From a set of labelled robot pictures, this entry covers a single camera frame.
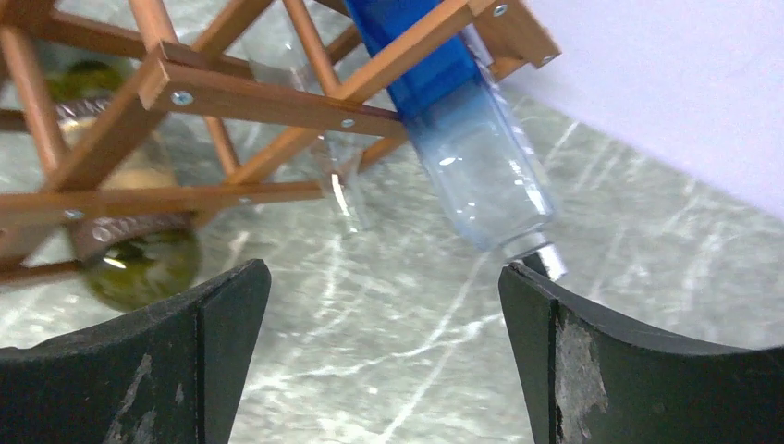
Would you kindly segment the blue clear plastic bottle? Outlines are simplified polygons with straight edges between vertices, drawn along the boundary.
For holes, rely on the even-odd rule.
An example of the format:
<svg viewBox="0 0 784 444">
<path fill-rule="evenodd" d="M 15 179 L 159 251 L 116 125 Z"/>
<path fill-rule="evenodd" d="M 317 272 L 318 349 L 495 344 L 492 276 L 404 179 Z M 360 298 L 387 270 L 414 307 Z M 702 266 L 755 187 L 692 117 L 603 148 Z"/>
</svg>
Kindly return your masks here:
<svg viewBox="0 0 784 444">
<path fill-rule="evenodd" d="M 456 231 L 556 281 L 567 269 L 545 235 L 555 200 L 483 52 L 468 25 L 386 90 Z"/>
</svg>

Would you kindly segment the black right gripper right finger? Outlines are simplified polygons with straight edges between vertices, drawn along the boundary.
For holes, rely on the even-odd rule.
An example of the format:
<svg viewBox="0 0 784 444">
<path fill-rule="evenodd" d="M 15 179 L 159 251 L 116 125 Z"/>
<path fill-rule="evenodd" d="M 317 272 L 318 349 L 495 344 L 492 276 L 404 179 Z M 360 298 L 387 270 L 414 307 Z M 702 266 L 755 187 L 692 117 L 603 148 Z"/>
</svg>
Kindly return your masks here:
<svg viewBox="0 0 784 444">
<path fill-rule="evenodd" d="M 498 291 L 537 443 L 779 443 L 783 350 L 653 327 L 521 263 Z"/>
</svg>

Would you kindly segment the green bottle silver cap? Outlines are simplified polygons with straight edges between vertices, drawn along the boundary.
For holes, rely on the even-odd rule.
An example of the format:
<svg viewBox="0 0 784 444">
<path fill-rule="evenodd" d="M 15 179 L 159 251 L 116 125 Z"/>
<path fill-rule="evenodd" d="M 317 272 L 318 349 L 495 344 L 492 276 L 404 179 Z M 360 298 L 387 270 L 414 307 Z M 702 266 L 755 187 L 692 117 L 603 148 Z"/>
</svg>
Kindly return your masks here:
<svg viewBox="0 0 784 444">
<path fill-rule="evenodd" d="M 104 111 L 132 71 L 119 57 L 76 55 L 56 61 L 45 77 L 65 142 L 79 137 Z M 202 253 L 190 215 L 102 216 L 67 233 L 82 280 L 103 304 L 130 312 L 191 287 Z"/>
</svg>

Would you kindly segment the brown wooden wine rack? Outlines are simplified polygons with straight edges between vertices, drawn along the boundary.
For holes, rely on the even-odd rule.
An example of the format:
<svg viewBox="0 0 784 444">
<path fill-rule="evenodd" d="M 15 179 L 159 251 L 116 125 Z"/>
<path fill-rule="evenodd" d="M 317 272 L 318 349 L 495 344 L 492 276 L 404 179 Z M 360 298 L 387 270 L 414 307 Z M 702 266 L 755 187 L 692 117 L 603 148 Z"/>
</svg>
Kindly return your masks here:
<svg viewBox="0 0 784 444">
<path fill-rule="evenodd" d="M 3 283 L 76 272 L 74 261 L 25 264 L 56 227 L 73 220 L 193 212 L 204 223 L 244 203 L 318 198 L 313 181 L 264 179 L 327 130 L 375 136 L 362 156 L 364 167 L 399 148 L 407 137 L 397 116 L 368 106 L 368 100 L 468 25 L 486 45 L 497 80 L 526 64 L 542 67 L 560 53 L 521 1 L 445 1 L 340 81 L 334 65 L 360 44 L 357 28 L 349 26 L 324 44 L 306 6 L 288 1 L 287 12 L 323 88 L 312 94 L 255 81 L 245 61 L 227 55 L 268 8 L 265 1 L 229 2 L 190 45 L 178 41 L 162 2 L 134 1 L 130 7 L 135 31 L 61 12 L 53 1 L 1 5 L 1 79 L 14 83 L 22 103 L 21 110 L 2 111 L 1 127 L 31 135 L 45 176 L 39 191 L 1 198 Z M 57 126 L 34 38 L 141 61 L 74 148 Z M 172 112 L 204 119 L 226 181 L 200 188 L 102 190 L 104 179 Z"/>
</svg>

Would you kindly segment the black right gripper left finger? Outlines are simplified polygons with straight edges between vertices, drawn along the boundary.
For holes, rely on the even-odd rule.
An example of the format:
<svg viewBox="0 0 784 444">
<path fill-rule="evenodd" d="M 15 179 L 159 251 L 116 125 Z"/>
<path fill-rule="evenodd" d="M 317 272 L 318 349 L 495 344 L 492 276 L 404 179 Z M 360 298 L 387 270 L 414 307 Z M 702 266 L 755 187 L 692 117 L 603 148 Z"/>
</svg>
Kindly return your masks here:
<svg viewBox="0 0 784 444">
<path fill-rule="evenodd" d="M 226 443 L 271 289 L 259 259 L 109 321 L 1 351 L 5 443 Z"/>
</svg>

